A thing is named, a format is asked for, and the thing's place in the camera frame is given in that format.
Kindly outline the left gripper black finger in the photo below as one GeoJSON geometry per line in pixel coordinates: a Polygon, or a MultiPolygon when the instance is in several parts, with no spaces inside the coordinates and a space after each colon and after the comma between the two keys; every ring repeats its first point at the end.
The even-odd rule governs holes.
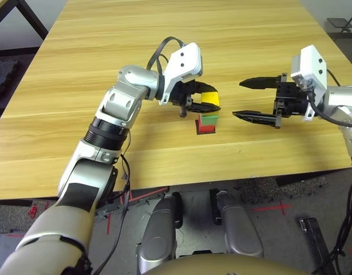
{"type": "Polygon", "coordinates": [[[217,89],[212,85],[195,81],[195,93],[217,92],[217,89]]]}
{"type": "Polygon", "coordinates": [[[211,112],[217,112],[220,110],[220,107],[212,104],[212,103],[195,103],[193,102],[189,107],[188,110],[190,112],[195,112],[195,113],[211,113],[211,112]]]}

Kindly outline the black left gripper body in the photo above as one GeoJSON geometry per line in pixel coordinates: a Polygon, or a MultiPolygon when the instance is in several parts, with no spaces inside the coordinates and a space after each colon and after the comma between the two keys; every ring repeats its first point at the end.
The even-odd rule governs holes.
{"type": "Polygon", "coordinates": [[[179,114],[180,117],[187,116],[187,112],[193,103],[192,95],[195,93],[195,90],[196,90],[195,80],[192,80],[186,83],[179,81],[173,87],[169,98],[169,102],[172,103],[172,105],[180,107],[180,114],[179,114]]]}

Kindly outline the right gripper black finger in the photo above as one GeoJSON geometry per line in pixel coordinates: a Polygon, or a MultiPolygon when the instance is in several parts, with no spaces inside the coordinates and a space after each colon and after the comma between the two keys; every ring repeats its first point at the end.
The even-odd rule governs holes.
{"type": "Polygon", "coordinates": [[[232,114],[249,123],[276,126],[277,118],[275,115],[269,115],[259,111],[233,111],[232,114]]]}
{"type": "Polygon", "coordinates": [[[243,80],[239,83],[240,86],[250,89],[267,89],[276,88],[279,83],[279,77],[253,77],[243,80]]]}

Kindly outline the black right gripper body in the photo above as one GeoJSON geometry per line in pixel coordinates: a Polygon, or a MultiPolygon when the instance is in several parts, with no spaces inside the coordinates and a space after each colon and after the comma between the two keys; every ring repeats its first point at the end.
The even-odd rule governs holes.
{"type": "Polygon", "coordinates": [[[304,116],[308,106],[307,96],[294,82],[287,82],[287,73],[278,76],[273,115],[275,128],[280,128],[282,118],[304,116]]]}

